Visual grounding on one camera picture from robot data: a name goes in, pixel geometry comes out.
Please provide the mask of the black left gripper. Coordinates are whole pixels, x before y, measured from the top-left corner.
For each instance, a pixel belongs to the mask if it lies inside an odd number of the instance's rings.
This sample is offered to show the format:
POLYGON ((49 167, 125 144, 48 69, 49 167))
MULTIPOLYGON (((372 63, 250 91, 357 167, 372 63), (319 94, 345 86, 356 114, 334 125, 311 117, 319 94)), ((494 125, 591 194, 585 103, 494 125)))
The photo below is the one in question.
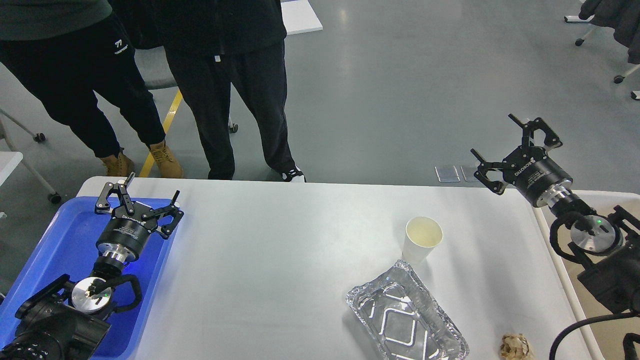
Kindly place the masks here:
POLYGON ((164 240, 169 239, 185 214, 178 205, 180 190, 174 192, 169 205, 160 208, 153 209, 145 203, 133 202, 128 186, 135 175, 135 172, 131 172, 125 180, 106 182, 94 205, 95 214, 110 216, 96 242, 98 254, 119 262, 137 261, 152 233, 157 233, 164 240), (112 195, 119 200, 120 206, 117 208, 112 208, 109 202, 112 195), (167 217, 171 221, 160 224, 167 217))

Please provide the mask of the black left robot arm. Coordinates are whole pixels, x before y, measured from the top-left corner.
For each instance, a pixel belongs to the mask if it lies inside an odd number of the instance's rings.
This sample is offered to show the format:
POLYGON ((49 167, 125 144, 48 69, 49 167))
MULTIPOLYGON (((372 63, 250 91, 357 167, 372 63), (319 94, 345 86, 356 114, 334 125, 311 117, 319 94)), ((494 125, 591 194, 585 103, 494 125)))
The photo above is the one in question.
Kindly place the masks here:
POLYGON ((132 198, 133 178, 60 207, 1 299, 3 360, 131 356, 185 214, 177 193, 132 198))

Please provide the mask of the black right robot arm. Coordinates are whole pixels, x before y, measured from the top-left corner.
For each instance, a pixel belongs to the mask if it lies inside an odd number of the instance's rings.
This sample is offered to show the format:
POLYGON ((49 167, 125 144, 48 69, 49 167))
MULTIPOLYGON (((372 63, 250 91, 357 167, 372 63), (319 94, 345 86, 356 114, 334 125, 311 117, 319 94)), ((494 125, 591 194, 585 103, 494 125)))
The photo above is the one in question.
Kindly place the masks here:
POLYGON ((474 177, 494 194, 508 185, 535 208, 547 207, 555 216, 549 244, 556 255, 582 266, 579 282, 606 308, 608 315, 577 321, 553 340, 549 358, 556 358, 561 342, 575 330, 599 322, 637 318, 640 310, 639 220, 622 206, 604 216, 571 191, 573 178, 549 157, 563 145, 544 119, 527 122, 509 114, 522 130, 521 143, 502 161, 478 161, 474 177))

